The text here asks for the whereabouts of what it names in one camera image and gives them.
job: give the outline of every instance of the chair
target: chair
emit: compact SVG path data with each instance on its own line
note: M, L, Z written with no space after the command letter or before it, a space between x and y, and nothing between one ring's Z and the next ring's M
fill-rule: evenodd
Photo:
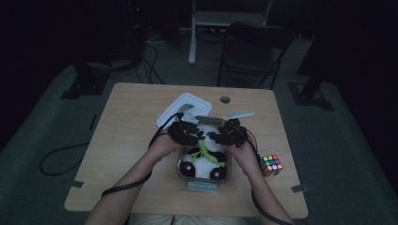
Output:
M293 32L282 27L231 23L225 29L217 86L224 72L263 77L261 84L273 74L272 90L282 57L293 39Z

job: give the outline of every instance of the transparent plastic container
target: transparent plastic container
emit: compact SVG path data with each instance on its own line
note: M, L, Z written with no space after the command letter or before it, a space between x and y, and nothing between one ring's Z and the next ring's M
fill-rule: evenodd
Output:
M190 176L185 176L184 174L181 173L180 170L180 165L181 162L184 161L184 156L190 152L193 149L193 147L184 147L180 148L178 150L178 161L176 164L176 172L178 176L185 181L187 188L189 190L194 190L194 191L205 191L205 192L215 192L219 189L219 186L221 184L224 184L225 182L228 181L228 179L231 176L231 154L224 149L224 155L225 155L225 172L226 175L223 179L210 179L210 178L200 178L200 177L190 177Z

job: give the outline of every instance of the gray carpet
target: gray carpet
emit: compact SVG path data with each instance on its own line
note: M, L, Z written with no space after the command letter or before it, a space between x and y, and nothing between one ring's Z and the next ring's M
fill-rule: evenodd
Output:
M189 34L179 43L152 40L159 57L155 69L167 84L214 86L221 45L198 42L196 64L188 64ZM297 224L398 224L398 200L380 170L355 119L338 89L323 83L321 90L335 111L297 106L288 82L308 79L297 75L311 41L298 37L286 53L274 92L305 192L309 216ZM152 62L155 52L145 48ZM115 66L125 62L115 62ZM98 68L105 66L93 64ZM115 83L147 83L148 67L114 72L100 97L60 99L75 72L67 67L48 87L35 109L0 155L0 224L82 224L88 213L64 208L77 168L63 175L47 176L38 165L44 155L59 147L89 142L93 116L100 117ZM154 83L159 83L152 76ZM267 88L256 80L224 79L222 86ZM84 155L85 146L50 157L45 169L62 171ZM258 224L257 218L247 218Z

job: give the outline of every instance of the black cable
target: black cable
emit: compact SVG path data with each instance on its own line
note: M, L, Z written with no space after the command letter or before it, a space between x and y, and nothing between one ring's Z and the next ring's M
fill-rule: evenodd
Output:
M120 79L120 78L124 78L124 77L130 76L132 73L137 72L138 69L141 67L141 65L142 65L142 63L141 63L140 65L138 65L138 66L135 68L135 70L133 70L131 73L127 73L127 74L120 75L120 76L113 76L113 75L111 75L111 76L109 77L109 80Z
M46 172L43 168L44 162L45 160L51 156L52 154L56 153L56 152L60 152L60 151L64 151L64 150L68 150L70 148L75 148L75 147L80 147L80 146L84 146L84 145L88 145L90 144L90 142L84 142L84 143L79 143L79 144L75 144L72 146L67 146L67 147L61 147L61 148L57 148L54 149L53 151L47 153L42 159L40 164L38 165L38 169L41 171L41 173L45 174L45 175L50 175L50 176L57 176L57 175L62 175L65 173L70 172L71 170L73 170L75 167L79 166L80 163L82 163L83 159L80 159L78 162L76 162L72 167L70 167L69 169L63 171L63 172Z
M146 77L146 80L148 81L148 83L150 83L149 77L148 77L148 68L146 67L146 64L145 64L145 63L143 63L143 65L144 65L144 68L145 68L145 77Z
M121 191L121 190L126 190L126 189L130 189L130 188L138 187L138 186L142 185L143 183L145 183L150 178L151 175L152 175L152 171L150 171L146 175L146 177L144 177L143 179L141 179L139 181L136 181L136 182L133 182L131 184L124 185L124 186L117 186L117 187L111 187L109 189L106 189L105 191L102 192L101 198L104 197L105 195L108 195L108 194L111 194L111 193L114 193L114 192L118 192L118 191Z
M258 212L260 212L267 219L271 220L272 222L278 223L280 225L292 225L292 224L290 224L288 222L285 222L283 220L280 220L278 218L273 217L272 215L267 213L263 208L261 208L260 204L258 203L258 201L254 197L253 191L252 191L252 200L253 200L254 206L257 208Z
M161 84L164 84L164 82L161 80L161 77L159 76L159 74L158 74L158 72L154 69L154 66L155 66L155 63L156 63L156 61L158 60L158 50L155 48L155 47L153 47L153 46L151 46L151 45L148 45L148 44L146 44L145 46L147 46L147 47L149 47L149 48L151 48L153 51L155 51L155 59L153 60L153 63L152 64L150 64L144 57L143 57L143 60L144 60L144 62L146 62L148 65L149 65L149 67L150 67L150 70L149 70L149 82L150 83L153 83L153 81L152 81L152 71L155 73L155 75L156 75L156 77L158 78L158 80L161 82Z
M140 76L140 74L138 73L138 69L135 69L135 74L137 75L138 82L139 82L139 83L143 83L143 81L141 81L141 76Z
M233 127L238 133L240 133L240 135L242 135L242 137L245 137L245 135L244 134L242 134L242 132L238 129L238 128L236 128L236 127ZM247 131L251 134L251 136L253 137L253 140L254 140L254 143L255 144L253 144L250 140L249 140L249 137L248 138L246 138L246 142L252 147L252 150L254 151L254 153L255 153L255 155L256 155L256 157L257 157L257 162L258 162L258 166L259 167L261 167L261 158L260 158L260 156L258 155L258 151L257 151L257 140L255 139L255 137L254 137L254 135L247 129ZM253 200L253 203L254 203L254 206L255 206L255 208L257 208L257 210L258 210L258 212L260 212L264 217L266 217L266 218L268 218L269 220L271 220L271 221L273 221L273 222L275 222L275 223L277 223L277 224L280 224L280 225L291 225L290 223L287 223L287 222L285 222L285 221L283 221L283 220L280 220L280 219L278 219L278 218L275 218L275 217L273 217L272 215L270 215L269 213L267 213L261 206L260 206L260 204L258 203L258 201L255 199L255 197L254 197L254 194L253 194L253 191L252 191L252 200Z
M172 120L175 116L178 116L178 115L181 116L181 114L182 114L182 112L175 113L174 115L170 116L170 118L161 127L159 127L158 131L156 131L155 135L153 136L152 140L150 141L149 147L160 135L162 135L161 131L164 129L164 127L166 127L166 125L170 122L170 120ZM101 198L108 194L114 193L114 192L138 187L138 186L142 185L143 183L145 183L150 178L151 175L152 175L152 171L150 171L149 174L146 175L146 177L144 177L143 179L141 179L139 181L136 181L136 182L124 185L124 186L116 186L116 187L108 188L102 192Z
M209 37L213 36L213 37L216 38L216 40L211 40L209 38L204 38L203 36L205 36L205 35L208 35ZM222 36L217 34L217 33L215 33L215 32L211 32L211 31L200 32L200 33L196 34L195 37L196 37L196 39L198 41L205 42L205 43L208 43L208 44L221 44L222 43Z
M92 69L95 69L100 72L118 72L118 71L128 71L128 70L137 68L137 66L140 65L141 62L142 62L142 59L138 58L138 59L132 59L126 65L122 65L119 67L111 67L111 68L98 68L98 67L93 67L93 66L90 66L90 67Z

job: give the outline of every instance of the hand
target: hand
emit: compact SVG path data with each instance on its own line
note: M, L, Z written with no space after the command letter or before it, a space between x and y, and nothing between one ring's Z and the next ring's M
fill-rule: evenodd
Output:
M167 133L167 129L161 132L152 145L146 151L146 155L152 158L155 162L161 161L162 158L170 155L174 150L183 147L176 143Z
M228 151L234 156L237 164L242 168L246 175L261 173L258 166L257 155L247 141L239 148L234 145L227 147Z

